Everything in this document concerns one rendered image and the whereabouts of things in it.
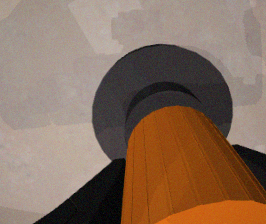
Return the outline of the orange cylindrical knob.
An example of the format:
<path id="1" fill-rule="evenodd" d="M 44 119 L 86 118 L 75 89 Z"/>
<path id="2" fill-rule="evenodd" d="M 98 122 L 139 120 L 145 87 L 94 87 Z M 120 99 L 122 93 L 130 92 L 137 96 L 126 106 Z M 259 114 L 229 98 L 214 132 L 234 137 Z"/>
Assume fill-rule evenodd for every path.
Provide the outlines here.
<path id="1" fill-rule="evenodd" d="M 266 224 L 266 190 L 209 117 L 172 105 L 133 129 L 121 224 Z"/>

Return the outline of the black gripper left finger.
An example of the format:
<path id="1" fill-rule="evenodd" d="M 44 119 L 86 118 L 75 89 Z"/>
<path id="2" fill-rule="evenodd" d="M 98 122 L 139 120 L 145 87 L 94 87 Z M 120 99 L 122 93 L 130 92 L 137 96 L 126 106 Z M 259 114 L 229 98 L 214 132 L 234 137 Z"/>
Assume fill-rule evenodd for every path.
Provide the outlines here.
<path id="1" fill-rule="evenodd" d="M 92 180 L 33 224 L 121 224 L 126 160 L 114 159 Z"/>

